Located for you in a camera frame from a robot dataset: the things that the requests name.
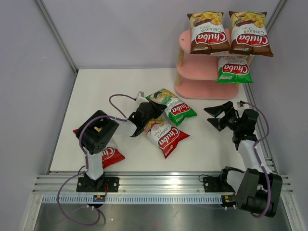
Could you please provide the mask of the large brown Chuba chips bag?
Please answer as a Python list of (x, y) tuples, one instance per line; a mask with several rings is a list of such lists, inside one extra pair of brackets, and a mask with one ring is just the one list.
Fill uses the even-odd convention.
[(231, 18), (230, 53), (272, 57), (269, 37), (265, 28), (267, 12), (233, 12)]

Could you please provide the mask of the small brown Chuba chips bag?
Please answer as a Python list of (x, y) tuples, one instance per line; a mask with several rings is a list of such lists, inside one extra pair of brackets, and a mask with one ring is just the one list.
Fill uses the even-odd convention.
[(222, 24), (222, 12), (187, 14), (191, 25), (191, 54), (211, 55), (231, 49)]

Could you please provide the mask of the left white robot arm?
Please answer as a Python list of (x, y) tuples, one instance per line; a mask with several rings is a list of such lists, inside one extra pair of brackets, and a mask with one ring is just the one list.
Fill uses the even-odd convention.
[(103, 169), (102, 151), (116, 134), (137, 137), (152, 119), (157, 119), (167, 107), (151, 100), (139, 104), (129, 118), (121, 119), (95, 112), (79, 129), (76, 137), (85, 154), (86, 170), (79, 177), (77, 192), (117, 192), (117, 177), (106, 177)]

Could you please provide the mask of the green Chuba chips bag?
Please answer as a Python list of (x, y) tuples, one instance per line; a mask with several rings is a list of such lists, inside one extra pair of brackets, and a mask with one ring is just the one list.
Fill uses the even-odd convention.
[(253, 83), (247, 58), (219, 56), (217, 83)]
[(167, 89), (160, 89), (148, 95), (146, 99), (165, 105), (167, 117), (176, 126), (179, 126), (186, 118), (197, 116), (197, 113), (187, 103)]

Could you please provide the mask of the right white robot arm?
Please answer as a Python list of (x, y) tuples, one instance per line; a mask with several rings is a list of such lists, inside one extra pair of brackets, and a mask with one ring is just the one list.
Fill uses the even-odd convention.
[(258, 138), (255, 128), (263, 112), (255, 105), (244, 109), (240, 115), (233, 103), (206, 107), (211, 117), (208, 122), (217, 130), (229, 128), (232, 142), (241, 155), (245, 170), (224, 167), (217, 176), (200, 175), (205, 192), (230, 192), (234, 196), (232, 206), (249, 212), (255, 218), (276, 215), (282, 190), (282, 177), (267, 166), (265, 157), (259, 153), (260, 143), (268, 136)]

